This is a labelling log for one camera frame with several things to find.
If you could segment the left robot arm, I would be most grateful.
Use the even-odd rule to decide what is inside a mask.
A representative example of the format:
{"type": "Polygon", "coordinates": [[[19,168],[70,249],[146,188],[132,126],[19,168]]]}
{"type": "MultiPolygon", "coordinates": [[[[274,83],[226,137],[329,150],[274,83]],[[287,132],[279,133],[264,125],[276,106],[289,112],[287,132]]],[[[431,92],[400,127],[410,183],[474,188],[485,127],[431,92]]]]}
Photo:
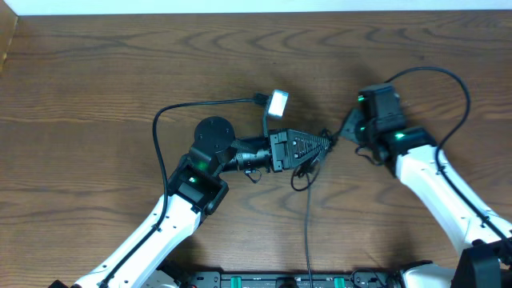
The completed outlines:
{"type": "Polygon", "coordinates": [[[195,128],[194,143],[166,181],[165,193],[144,222],[76,287],[141,287],[167,255],[216,211],[229,187],[220,175],[262,170],[307,170],[326,156],[332,141],[300,130],[271,130],[238,138],[226,119],[209,117],[195,128]]]}

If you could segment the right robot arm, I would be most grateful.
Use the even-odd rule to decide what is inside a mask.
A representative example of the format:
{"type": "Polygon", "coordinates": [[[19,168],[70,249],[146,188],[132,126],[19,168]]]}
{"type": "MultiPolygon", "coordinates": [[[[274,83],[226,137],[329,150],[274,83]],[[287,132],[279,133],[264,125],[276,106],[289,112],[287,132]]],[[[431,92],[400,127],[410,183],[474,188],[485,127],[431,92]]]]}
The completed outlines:
{"type": "Polygon", "coordinates": [[[440,145],[421,126],[408,127],[400,97],[389,83],[358,92],[341,136],[368,149],[422,201],[459,257],[454,269],[417,262],[389,279],[390,287],[509,287],[511,224],[458,175],[440,145]]]}

